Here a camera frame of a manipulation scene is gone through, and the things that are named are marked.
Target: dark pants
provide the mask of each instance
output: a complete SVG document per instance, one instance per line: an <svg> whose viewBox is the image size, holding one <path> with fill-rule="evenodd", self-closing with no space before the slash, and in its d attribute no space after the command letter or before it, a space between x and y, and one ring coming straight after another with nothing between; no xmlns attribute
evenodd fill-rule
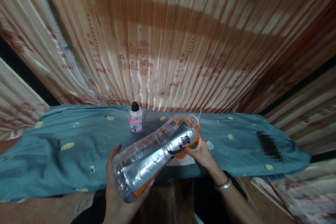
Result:
<svg viewBox="0 0 336 224"><path fill-rule="evenodd" d="M247 200L247 196L238 182L225 171L225 174L232 180L241 195ZM194 179L194 212L204 222L230 223L228 214L225 210L223 199L218 191L215 190L215 183L210 176ZM78 215L72 224L101 224L105 217L105 190L99 190L94 194L92 206Z"/></svg>

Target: beige satin curtain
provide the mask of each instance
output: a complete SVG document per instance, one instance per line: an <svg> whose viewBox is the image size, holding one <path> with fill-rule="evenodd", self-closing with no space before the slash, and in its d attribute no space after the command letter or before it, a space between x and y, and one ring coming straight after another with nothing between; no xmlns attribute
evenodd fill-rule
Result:
<svg viewBox="0 0 336 224"><path fill-rule="evenodd" d="M17 138L49 109L0 58L0 141Z"/></svg>
<svg viewBox="0 0 336 224"><path fill-rule="evenodd" d="M0 0L2 35L61 103L165 111L260 112L333 55L334 16L335 0Z"/></svg>
<svg viewBox="0 0 336 224"><path fill-rule="evenodd" d="M335 150L335 83L333 67L265 117L310 155Z"/></svg>

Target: black chinese character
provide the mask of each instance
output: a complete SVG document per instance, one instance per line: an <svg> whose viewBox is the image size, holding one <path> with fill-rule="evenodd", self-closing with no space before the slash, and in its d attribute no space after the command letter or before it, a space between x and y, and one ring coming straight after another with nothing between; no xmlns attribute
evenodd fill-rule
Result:
<svg viewBox="0 0 336 224"><path fill-rule="evenodd" d="M190 144L190 139L189 139L188 136L181 137L181 140L182 140L182 144L183 144L183 145Z"/></svg>

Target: silver bangle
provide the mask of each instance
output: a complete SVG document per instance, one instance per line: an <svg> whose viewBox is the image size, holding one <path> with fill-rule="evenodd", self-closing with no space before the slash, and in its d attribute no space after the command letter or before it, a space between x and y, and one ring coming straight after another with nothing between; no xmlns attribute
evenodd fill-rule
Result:
<svg viewBox="0 0 336 224"><path fill-rule="evenodd" d="M230 178L227 178L227 182L226 182L225 184L220 185L220 186L215 185L215 189L216 189L217 191L225 190L225 189L227 189L231 184L232 184L231 179L230 179Z"/></svg>

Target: plastic water bottle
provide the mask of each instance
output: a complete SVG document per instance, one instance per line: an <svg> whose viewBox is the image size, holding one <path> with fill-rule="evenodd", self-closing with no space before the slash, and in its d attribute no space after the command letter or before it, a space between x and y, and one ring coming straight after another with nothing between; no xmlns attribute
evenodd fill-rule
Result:
<svg viewBox="0 0 336 224"><path fill-rule="evenodd" d="M133 102L132 106L128 110L128 120L131 126L132 132L141 132L143 131L143 118L145 117L145 112L143 108L140 108L137 102Z"/></svg>
<svg viewBox="0 0 336 224"><path fill-rule="evenodd" d="M165 165L196 141L198 126L195 115L177 114L117 154L112 161L112 173L120 198L135 202Z"/></svg>

